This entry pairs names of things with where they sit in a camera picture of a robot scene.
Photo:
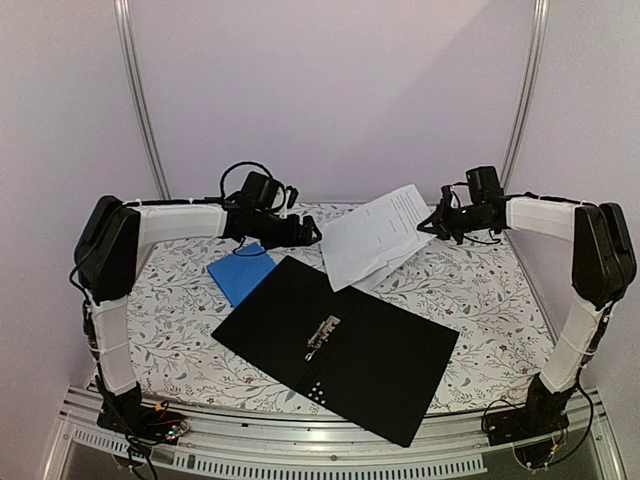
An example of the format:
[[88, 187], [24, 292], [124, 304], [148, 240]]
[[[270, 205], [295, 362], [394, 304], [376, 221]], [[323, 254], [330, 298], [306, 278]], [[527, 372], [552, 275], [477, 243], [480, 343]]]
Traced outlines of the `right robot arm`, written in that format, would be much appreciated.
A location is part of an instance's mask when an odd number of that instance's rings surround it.
[[527, 406], [517, 415], [521, 432], [537, 436], [554, 422], [555, 407], [578, 387], [612, 310], [635, 279], [637, 262], [624, 212], [614, 202], [594, 204], [530, 192], [507, 195], [492, 166], [467, 171], [462, 184], [470, 204], [457, 199], [453, 186], [443, 186], [438, 205], [418, 224], [418, 231], [461, 244], [471, 232], [514, 230], [572, 246], [569, 315], [551, 357], [531, 382]]

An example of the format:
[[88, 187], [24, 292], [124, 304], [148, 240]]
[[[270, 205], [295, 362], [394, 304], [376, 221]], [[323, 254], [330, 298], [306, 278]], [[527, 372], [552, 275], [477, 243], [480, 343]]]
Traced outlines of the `teal box with label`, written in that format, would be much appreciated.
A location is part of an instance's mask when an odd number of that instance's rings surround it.
[[258, 370], [401, 447], [411, 445], [457, 331], [287, 256], [213, 338]]

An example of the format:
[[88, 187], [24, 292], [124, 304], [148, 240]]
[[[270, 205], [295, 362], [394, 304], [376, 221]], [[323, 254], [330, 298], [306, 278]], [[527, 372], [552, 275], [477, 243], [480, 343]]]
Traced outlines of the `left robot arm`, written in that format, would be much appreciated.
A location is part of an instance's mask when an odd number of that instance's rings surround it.
[[83, 330], [97, 363], [111, 419], [128, 434], [148, 426], [130, 358], [127, 305], [138, 257], [157, 243], [253, 238], [270, 250], [306, 247], [322, 234], [311, 216], [289, 213], [298, 192], [268, 171], [251, 171], [240, 190], [217, 197], [124, 202], [101, 197], [74, 250], [70, 283], [83, 295]]

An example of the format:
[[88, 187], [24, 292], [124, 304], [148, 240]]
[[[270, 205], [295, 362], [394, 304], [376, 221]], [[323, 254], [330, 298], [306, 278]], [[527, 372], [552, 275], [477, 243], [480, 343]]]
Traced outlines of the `right arm base board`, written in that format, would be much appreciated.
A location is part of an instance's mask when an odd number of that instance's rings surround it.
[[491, 446], [560, 433], [568, 427], [568, 416], [562, 410], [534, 415], [524, 404], [512, 404], [504, 399], [492, 401], [481, 417], [481, 429]]

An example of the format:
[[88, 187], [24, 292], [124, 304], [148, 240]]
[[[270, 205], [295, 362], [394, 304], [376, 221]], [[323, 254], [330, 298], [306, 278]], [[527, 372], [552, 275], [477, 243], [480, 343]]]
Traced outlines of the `blue ring binder folder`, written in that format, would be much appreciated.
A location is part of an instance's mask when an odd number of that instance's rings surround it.
[[276, 262], [266, 250], [259, 243], [252, 243], [209, 264], [206, 270], [236, 308], [275, 267]]

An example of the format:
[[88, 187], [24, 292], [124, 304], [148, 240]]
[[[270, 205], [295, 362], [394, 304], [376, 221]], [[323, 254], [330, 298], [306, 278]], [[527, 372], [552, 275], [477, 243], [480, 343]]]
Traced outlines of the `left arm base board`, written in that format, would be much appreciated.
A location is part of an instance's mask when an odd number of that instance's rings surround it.
[[109, 405], [104, 402], [97, 425], [154, 445], [176, 444], [190, 429], [186, 417], [171, 410], [166, 401], [154, 406], [136, 403]]

